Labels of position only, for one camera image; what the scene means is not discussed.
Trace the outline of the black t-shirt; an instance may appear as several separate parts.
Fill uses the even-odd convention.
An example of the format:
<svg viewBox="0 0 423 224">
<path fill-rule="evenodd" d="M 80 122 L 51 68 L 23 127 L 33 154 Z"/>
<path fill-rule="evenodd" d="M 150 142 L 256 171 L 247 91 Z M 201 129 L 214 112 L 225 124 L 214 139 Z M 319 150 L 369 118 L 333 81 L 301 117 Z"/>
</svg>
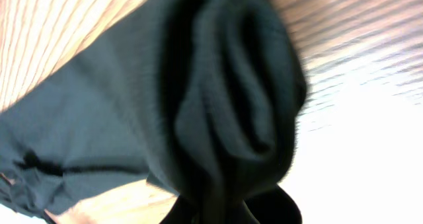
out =
<svg viewBox="0 0 423 224">
<path fill-rule="evenodd" d="M 1 114 L 1 203 L 48 219 L 146 179 L 228 223 L 287 173 L 306 94 L 270 0 L 147 0 Z"/>
</svg>

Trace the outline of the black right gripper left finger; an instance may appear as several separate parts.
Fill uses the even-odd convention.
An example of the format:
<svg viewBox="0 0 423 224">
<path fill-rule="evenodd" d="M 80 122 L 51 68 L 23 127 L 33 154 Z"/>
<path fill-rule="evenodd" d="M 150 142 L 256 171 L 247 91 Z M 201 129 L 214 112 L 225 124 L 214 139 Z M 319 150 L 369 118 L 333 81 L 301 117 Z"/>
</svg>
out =
<svg viewBox="0 0 423 224">
<path fill-rule="evenodd" d="M 198 212 L 188 200 L 179 196 L 159 224 L 198 224 Z"/>
</svg>

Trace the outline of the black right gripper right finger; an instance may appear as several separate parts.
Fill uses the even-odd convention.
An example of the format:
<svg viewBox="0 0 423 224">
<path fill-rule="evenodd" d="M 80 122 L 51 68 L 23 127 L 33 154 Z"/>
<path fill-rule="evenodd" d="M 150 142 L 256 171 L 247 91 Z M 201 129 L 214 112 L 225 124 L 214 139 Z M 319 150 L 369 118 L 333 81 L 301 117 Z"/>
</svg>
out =
<svg viewBox="0 0 423 224">
<path fill-rule="evenodd" d="M 232 209 L 228 224 L 302 224 L 301 212 L 294 200 L 279 186 L 247 198 Z"/>
</svg>

